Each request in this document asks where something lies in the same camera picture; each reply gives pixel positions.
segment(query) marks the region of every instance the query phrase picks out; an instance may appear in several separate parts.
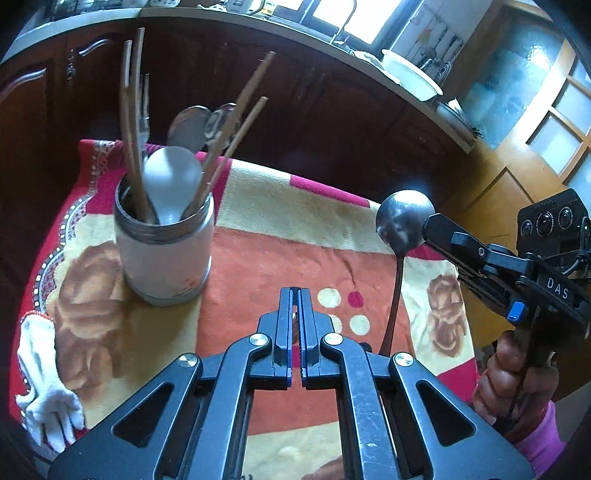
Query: white countertop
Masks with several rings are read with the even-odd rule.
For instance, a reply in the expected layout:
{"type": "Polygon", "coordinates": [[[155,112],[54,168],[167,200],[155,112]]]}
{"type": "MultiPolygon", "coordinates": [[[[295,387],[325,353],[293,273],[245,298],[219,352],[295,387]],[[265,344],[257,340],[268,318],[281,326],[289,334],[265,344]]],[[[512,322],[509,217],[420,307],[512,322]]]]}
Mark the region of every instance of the white countertop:
{"type": "Polygon", "coordinates": [[[279,35],[284,38],[296,41],[307,47],[313,48],[319,52],[330,55],[334,59],[340,60],[371,77],[376,82],[381,83],[386,88],[390,89],[398,96],[402,97],[412,106],[417,108],[425,116],[429,117],[436,123],[459,147],[466,153],[469,153],[471,147],[464,142],[458,134],[447,124],[445,120],[440,118],[428,105],[420,102],[416,97],[408,93],[401,86],[394,83],[380,70],[373,65],[370,65],[364,60],[360,60],[353,55],[345,53],[343,50],[329,45],[328,43],[312,37],[305,33],[286,27],[285,25],[276,24],[272,21],[264,20],[262,18],[251,17],[248,15],[236,15],[227,12],[220,12],[214,10],[206,10],[200,8],[121,8],[114,10],[101,10],[97,12],[89,12],[74,17],[65,18],[45,25],[41,25],[20,37],[18,37],[8,49],[6,55],[0,63],[4,63],[11,57],[22,52],[28,47],[45,40],[46,38],[59,35],[61,33],[75,30],[77,28],[85,27],[87,25],[99,24],[103,22],[110,22],[114,20],[124,20],[127,18],[142,18],[142,17],[184,17],[184,18],[199,18],[203,20],[214,20],[225,22],[228,24],[241,25],[243,27],[255,28],[257,30],[265,31],[274,35],[279,35]]]}

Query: camera lens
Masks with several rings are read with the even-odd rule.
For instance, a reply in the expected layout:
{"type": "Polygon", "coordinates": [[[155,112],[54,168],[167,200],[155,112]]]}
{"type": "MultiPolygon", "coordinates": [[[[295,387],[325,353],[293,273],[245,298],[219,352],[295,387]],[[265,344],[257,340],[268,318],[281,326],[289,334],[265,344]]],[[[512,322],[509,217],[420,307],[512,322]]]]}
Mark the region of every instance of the camera lens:
{"type": "Polygon", "coordinates": [[[554,229],[554,217],[550,212],[544,212],[538,217],[535,229],[539,236],[548,236],[554,229]]]}
{"type": "Polygon", "coordinates": [[[526,220],[521,224],[521,236],[530,236],[533,231],[534,225],[532,225],[531,220],[526,220]]]}
{"type": "Polygon", "coordinates": [[[564,207],[558,214],[558,224],[562,230],[566,230],[573,223],[573,211],[564,207]]]}

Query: white glove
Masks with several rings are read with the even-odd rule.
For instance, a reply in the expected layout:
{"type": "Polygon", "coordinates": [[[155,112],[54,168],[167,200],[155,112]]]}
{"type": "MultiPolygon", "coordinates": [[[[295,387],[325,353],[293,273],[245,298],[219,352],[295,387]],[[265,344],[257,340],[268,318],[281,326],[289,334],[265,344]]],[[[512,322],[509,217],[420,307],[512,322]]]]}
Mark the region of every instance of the white glove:
{"type": "Polygon", "coordinates": [[[66,441],[76,441],[73,429],[84,428],[84,413],[78,396],[59,378],[55,342],[51,320],[32,313],[22,321],[17,355],[31,391],[17,395],[16,401],[25,413],[25,427],[33,440],[42,445],[45,431],[47,443],[61,453],[66,441]]]}

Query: table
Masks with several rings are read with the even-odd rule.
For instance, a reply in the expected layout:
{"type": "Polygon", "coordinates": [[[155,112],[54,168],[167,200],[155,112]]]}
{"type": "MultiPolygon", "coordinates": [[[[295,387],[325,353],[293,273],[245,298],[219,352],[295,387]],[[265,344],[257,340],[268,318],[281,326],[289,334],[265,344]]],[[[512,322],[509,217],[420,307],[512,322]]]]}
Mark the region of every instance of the table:
{"type": "MultiPolygon", "coordinates": [[[[277,308],[284,286],[310,288],[314,309],[330,315],[335,331],[379,349],[395,258],[375,233],[378,204],[232,160],[213,191],[213,265],[204,293],[152,307],[125,284],[115,244],[121,144],[85,140],[79,153],[79,177],[38,254],[21,315],[35,310],[53,319],[60,378],[80,397],[88,428],[181,353],[213,355],[250,335],[277,308]]],[[[392,350],[411,352],[467,400],[476,362],[456,277],[428,247],[409,254],[392,350]]],[[[24,385],[13,359],[10,406],[20,419],[14,395],[24,385]]],[[[287,392],[256,393],[246,480],[299,480],[339,454],[333,392],[304,390],[296,369],[287,392]]]]}

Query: blue button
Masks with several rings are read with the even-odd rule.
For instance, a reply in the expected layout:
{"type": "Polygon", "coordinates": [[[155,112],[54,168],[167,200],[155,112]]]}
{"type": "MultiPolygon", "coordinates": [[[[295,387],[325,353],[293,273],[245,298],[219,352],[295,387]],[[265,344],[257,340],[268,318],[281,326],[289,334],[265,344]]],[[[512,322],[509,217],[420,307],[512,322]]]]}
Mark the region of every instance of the blue button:
{"type": "Polygon", "coordinates": [[[521,320],[523,320],[524,314],[525,304],[520,301],[516,301],[513,303],[511,310],[509,310],[509,313],[507,314],[507,320],[509,323],[517,325],[521,322],[521,320]]]}

